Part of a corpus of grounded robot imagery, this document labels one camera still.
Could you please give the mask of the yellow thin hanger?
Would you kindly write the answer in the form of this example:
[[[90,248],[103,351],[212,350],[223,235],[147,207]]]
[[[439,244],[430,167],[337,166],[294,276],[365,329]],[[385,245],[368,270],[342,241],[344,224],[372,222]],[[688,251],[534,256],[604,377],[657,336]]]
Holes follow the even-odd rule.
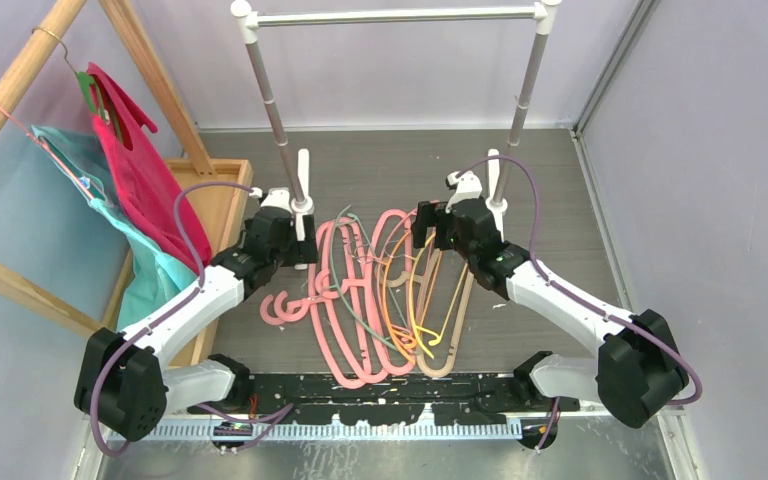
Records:
[[[439,273],[439,260],[432,261],[431,255],[429,255],[426,260],[426,266],[429,267],[429,270],[422,276],[422,279],[420,280],[421,292],[419,293],[419,299],[425,301],[425,304],[423,307],[418,306],[418,303],[415,299],[415,295],[413,293],[413,287],[418,278],[417,267],[419,266],[419,261],[421,260],[422,255],[426,249],[429,249],[430,253],[434,251],[433,241],[435,240],[435,238],[436,238],[436,235],[432,234],[425,241],[424,246],[419,249],[419,252],[416,255],[416,258],[414,259],[414,263],[408,278],[409,325],[410,325],[416,346],[423,353],[429,355],[431,358],[434,358],[434,355],[429,349],[428,345],[423,341],[422,334],[423,333],[434,334],[437,337],[439,337],[439,334],[437,332],[429,330],[424,326],[424,321],[427,316],[429,304],[431,299],[433,298],[433,290],[435,288],[437,275]]]

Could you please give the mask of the orange thin hanger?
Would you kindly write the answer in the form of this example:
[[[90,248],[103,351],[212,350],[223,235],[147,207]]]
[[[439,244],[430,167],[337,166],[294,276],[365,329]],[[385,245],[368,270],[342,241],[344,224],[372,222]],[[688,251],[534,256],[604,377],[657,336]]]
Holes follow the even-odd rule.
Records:
[[[395,246],[390,251],[387,251],[385,249],[387,246],[391,244],[391,241],[388,240],[384,245],[385,248],[382,250],[382,255],[381,255],[381,260],[382,260],[381,284],[382,284],[382,287],[385,288],[386,291],[388,292],[390,300],[394,304],[395,311],[398,314],[398,318],[400,319],[400,324],[395,323],[393,320],[391,320],[388,313],[384,314],[384,317],[386,319],[386,322],[388,323],[388,328],[391,330],[390,335],[394,340],[394,344],[397,346],[397,349],[403,355],[406,355],[406,356],[412,355],[413,348],[416,347],[416,339],[414,338],[409,322],[406,319],[405,314],[403,313],[398,303],[396,293],[393,290],[393,287],[390,285],[388,272],[393,261],[397,257],[407,258],[408,264],[411,264],[411,262],[413,261],[414,257],[411,256],[410,254],[398,253],[398,250],[401,248],[401,245],[405,241],[410,241],[410,236],[411,236],[410,228],[408,225],[404,224],[404,234],[402,235],[402,237],[395,243]]]

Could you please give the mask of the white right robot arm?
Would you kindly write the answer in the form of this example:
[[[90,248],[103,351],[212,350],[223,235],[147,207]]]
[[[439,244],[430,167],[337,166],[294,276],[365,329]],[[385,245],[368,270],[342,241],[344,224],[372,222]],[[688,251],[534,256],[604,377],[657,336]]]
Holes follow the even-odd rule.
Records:
[[[457,252],[482,288],[538,313],[588,351],[586,358],[542,352],[524,362],[514,387],[525,409],[556,398],[585,400],[639,428],[663,407],[699,398],[698,376],[661,314],[613,306],[554,274],[533,252],[503,239],[482,199],[422,201],[411,230],[415,247],[434,231],[435,248]]]

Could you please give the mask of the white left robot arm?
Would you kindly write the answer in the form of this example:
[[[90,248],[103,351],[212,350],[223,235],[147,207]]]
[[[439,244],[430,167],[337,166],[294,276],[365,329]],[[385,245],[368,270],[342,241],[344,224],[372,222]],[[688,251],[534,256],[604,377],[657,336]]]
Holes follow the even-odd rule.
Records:
[[[87,341],[73,403],[129,442],[146,437],[170,413],[214,408],[237,413],[251,400],[249,369],[222,354],[196,365],[171,361],[214,320],[266,285],[281,267],[317,258],[315,223],[265,206],[244,223],[241,245],[217,254],[204,276],[122,332]]]

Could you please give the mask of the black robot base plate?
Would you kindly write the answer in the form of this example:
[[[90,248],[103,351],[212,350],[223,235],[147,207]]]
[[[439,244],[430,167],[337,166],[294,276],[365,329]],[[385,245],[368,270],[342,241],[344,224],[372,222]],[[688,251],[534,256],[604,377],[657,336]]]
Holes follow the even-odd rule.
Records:
[[[429,408],[436,426],[496,425],[508,415],[545,414],[553,401],[511,373],[452,373],[431,378],[420,373],[390,376],[358,388],[340,385],[332,374],[252,373],[227,414],[274,413],[290,404],[286,424],[326,425],[334,418],[355,426],[412,425]]]

